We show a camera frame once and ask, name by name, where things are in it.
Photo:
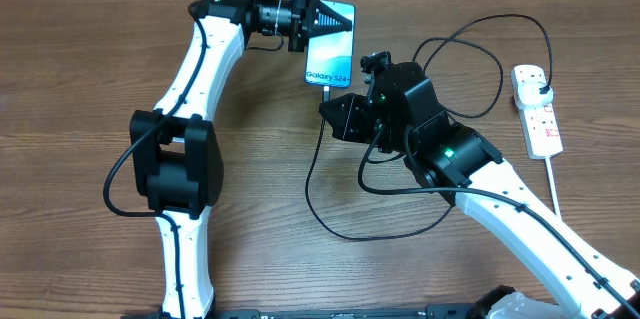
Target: wooden tabletop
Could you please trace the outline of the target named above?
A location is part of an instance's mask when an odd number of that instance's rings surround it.
[[[129,143],[131,114],[152,109],[175,77],[191,38],[191,1],[0,0],[0,317],[117,318],[161,305],[156,224],[113,215],[101,190]],[[411,60],[423,39],[482,16],[539,19],[555,59],[565,151],[553,165],[563,217],[640,273],[640,0],[340,1],[357,7],[355,56],[388,50],[396,62]],[[527,157],[508,84],[514,65],[548,67],[542,35],[527,21],[500,19],[464,38],[492,50],[507,71],[495,109],[464,122],[550,204],[544,164]],[[274,44],[255,34],[251,41]],[[222,95],[215,130],[225,182],[209,229],[218,308],[420,307],[475,301],[499,284],[551,300],[498,239],[457,209],[410,239],[352,243],[324,231],[304,200],[320,124],[320,89],[304,83],[304,65],[303,54],[247,52]],[[428,74],[439,100],[463,112],[487,106],[499,79],[490,58],[455,44]],[[365,89],[355,75],[334,96]],[[332,228],[398,234],[446,209],[436,195],[363,193],[356,175],[365,149],[325,134],[311,195]],[[415,186],[400,162],[369,168],[366,181]],[[112,193],[122,208],[146,208],[130,163]]]

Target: white cord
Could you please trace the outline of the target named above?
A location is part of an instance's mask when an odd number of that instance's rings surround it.
[[[551,169],[551,157],[545,157],[544,163],[547,166],[547,176],[549,177],[549,188],[551,188],[553,210],[556,212],[558,219],[562,220],[562,215],[560,215],[560,204],[558,203],[558,194],[556,193],[556,181],[553,179],[553,169]]]

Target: power strip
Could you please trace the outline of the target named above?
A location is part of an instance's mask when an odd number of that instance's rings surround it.
[[[544,70],[535,65],[518,65],[513,68],[511,82],[515,93],[516,106],[520,113],[527,153],[531,159],[544,159],[549,176],[553,206],[556,215],[561,217],[553,169],[551,168],[551,157],[562,152],[563,149],[558,122],[551,104],[553,92],[550,91],[551,94],[549,95],[540,95],[537,92],[533,92],[535,96],[523,97],[522,93],[528,92],[523,89],[537,88],[541,83],[546,83]]]

